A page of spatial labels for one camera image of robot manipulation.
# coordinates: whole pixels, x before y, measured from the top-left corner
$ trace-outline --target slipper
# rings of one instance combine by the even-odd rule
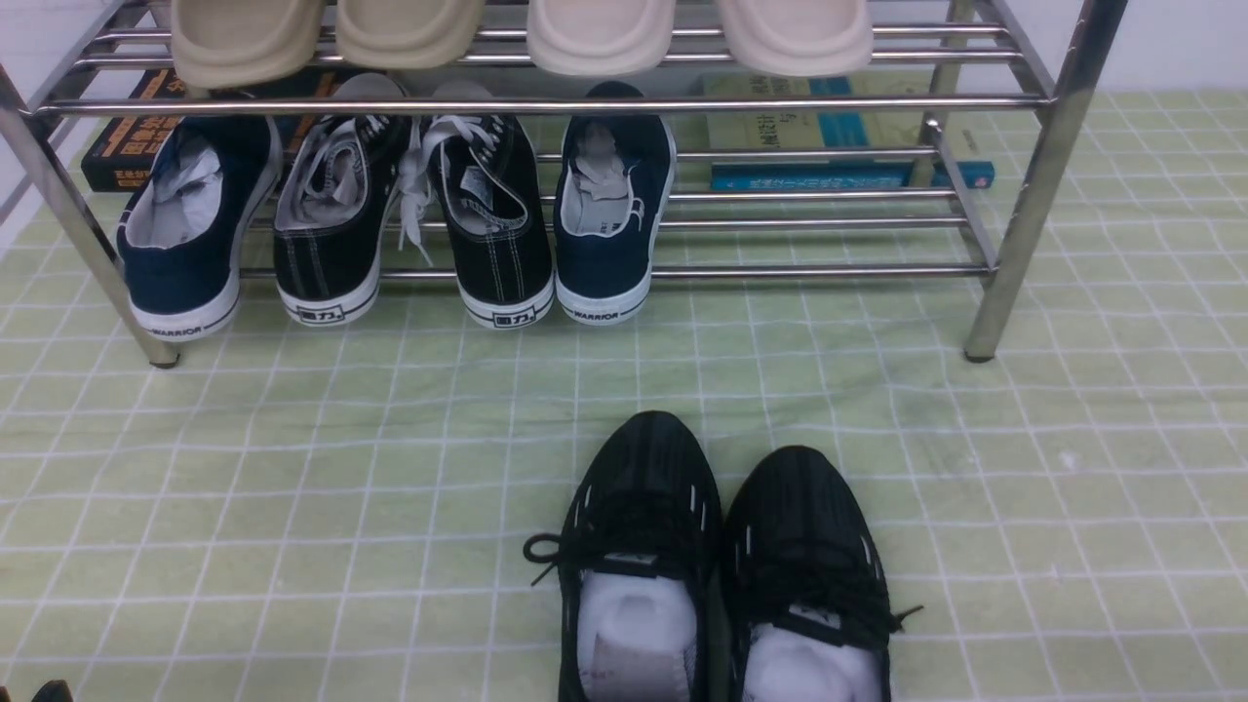
[[[756,71],[831,76],[871,62],[866,0],[719,0],[719,14],[733,56]]]
[[[612,76],[658,66],[676,0],[532,0],[529,55],[547,71]]]
[[[323,15],[324,0],[173,0],[173,69],[208,89],[285,77],[312,59]]]
[[[338,52],[361,66],[432,69],[472,45],[485,0],[339,0]]]

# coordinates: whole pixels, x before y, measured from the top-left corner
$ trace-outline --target book spine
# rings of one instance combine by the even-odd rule
[[[992,164],[967,161],[961,164],[962,177],[972,190],[987,190],[996,180]],[[711,167],[711,190],[870,190],[904,187],[910,166],[897,164],[870,169],[820,169],[817,172],[775,172],[765,169]],[[948,186],[948,174],[937,166],[934,185]]]

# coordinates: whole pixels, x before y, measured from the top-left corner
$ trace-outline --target shoe rack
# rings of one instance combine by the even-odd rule
[[[801,230],[837,236],[847,230],[874,229],[948,229],[957,227],[966,242],[967,255],[945,264],[895,265],[791,265],[791,266],[676,266],[656,267],[654,277],[663,280],[724,281],[724,280],[847,280],[847,279],[955,279],[976,277],[983,285],[983,296],[963,351],[971,362],[993,357],[1008,322],[1010,314],[1022,287],[1048,212],[1056,199],[1076,139],[1091,106],[1092,95],[1101,77],[1106,56],[1113,44],[1128,0],[1085,0],[1075,27],[1070,51],[1061,72],[1055,79],[1046,70],[1036,49],[1011,12],[1007,0],[930,0],[948,5],[943,22],[886,24],[875,27],[875,65],[935,65],[931,90],[926,95],[897,96],[800,96],[791,99],[709,99],[653,97],[641,100],[589,100],[547,97],[495,97],[489,101],[449,101],[429,97],[402,100],[346,101],[327,99],[282,100],[100,100],[84,99],[84,91],[101,71],[140,71],[172,69],[167,50],[167,29],[137,29],[140,20],[152,11],[157,19],[166,15],[167,0],[114,0],[100,20],[84,35],[79,45],[54,71],[51,79],[24,101],[0,66],[0,134],[9,141],[26,169],[35,187],[42,194],[51,211],[82,256],[92,276],[107,294],[135,341],[156,367],[177,363],[177,347],[152,339],[134,320],[129,310],[127,291],[119,270],[117,254],[110,236],[86,205],[77,185],[67,175],[51,144],[57,130],[67,129],[74,117],[116,117],[154,115],[326,115],[326,114],[490,114],[574,115],[574,114],[708,114],[713,111],[814,110],[924,111],[919,146],[905,149],[824,149],[812,151],[750,152],[750,151],[681,151],[681,161],[830,161],[864,159],[914,159],[915,177],[906,187],[895,190],[835,190],[820,192],[680,192],[673,200],[701,204],[723,204],[723,220],[668,219],[665,230],[714,231],[731,230]],[[502,4],[490,0],[490,4]],[[332,50],[333,27],[322,29],[322,47],[313,65],[343,65]],[[725,49],[706,50],[706,41],[721,39],[716,26],[681,26],[678,24],[670,52],[664,66],[723,66],[733,61]],[[456,69],[499,71],[532,66],[524,47],[523,22],[515,26],[480,29],[473,49],[453,65]],[[122,45],[145,45],[142,52],[119,52]],[[961,66],[966,64],[997,64],[1011,69],[1018,91],[1008,94],[958,92]],[[1013,215],[997,240],[986,231],[975,209],[970,190],[943,137],[943,126],[952,111],[1026,110],[1036,115],[1041,131],[1027,167]],[[542,154],[539,160],[558,162],[558,154]],[[932,187],[935,162],[943,164],[950,174],[950,187]],[[835,216],[806,219],[741,220],[729,207],[741,201],[805,201],[826,204],[836,209],[844,202],[874,202],[879,216]],[[947,202],[947,214],[936,216],[897,215],[895,205],[912,201]],[[109,229],[114,222],[105,222]],[[426,225],[437,231],[437,224]],[[690,246],[695,254],[695,245]],[[272,270],[250,269],[245,277],[272,277]],[[387,280],[453,281],[452,270],[388,269]],[[836,295],[835,290],[827,291]]]

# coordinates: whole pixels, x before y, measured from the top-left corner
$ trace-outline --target black running shoe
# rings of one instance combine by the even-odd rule
[[[402,97],[381,74],[342,84],[337,97]],[[359,319],[381,289],[382,227],[398,190],[412,119],[323,117],[308,132],[273,216],[273,267],[286,312],[308,326]]]
[[[892,615],[862,510],[822,453],[781,448],[729,510],[720,583],[729,700],[891,700]]]
[[[434,96],[490,99],[469,82],[443,85]],[[451,232],[468,312],[489,329],[540,320],[554,300],[554,264],[542,219],[537,155],[520,121],[512,115],[426,117],[421,152]],[[419,220],[427,202],[409,197],[404,219]],[[418,239],[411,222],[404,229]]]
[[[563,533],[524,545],[525,558],[550,563],[538,580],[559,570],[560,702],[706,700],[720,518],[706,456],[680,420],[643,412],[607,440]],[[555,548],[539,553],[542,543]]]

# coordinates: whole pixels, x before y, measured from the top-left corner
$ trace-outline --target green checkered floor mat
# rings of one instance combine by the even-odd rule
[[[558,121],[529,126],[555,146]],[[967,126],[1000,231],[1036,126]],[[559,595],[520,543],[609,431],[666,408],[725,505],[780,445],[844,470],[895,603],[927,607],[894,645],[901,700],[1248,700],[1246,199],[1244,94],[1098,99],[986,366],[960,357],[968,281],[666,285],[619,327],[557,311],[517,334],[446,286],[306,330],[257,282],[155,372],[45,212],[0,260],[0,680],[17,700],[51,677],[91,702],[553,700]],[[91,197],[105,222],[124,201]],[[847,241],[665,235],[658,256],[965,255],[946,231]]]

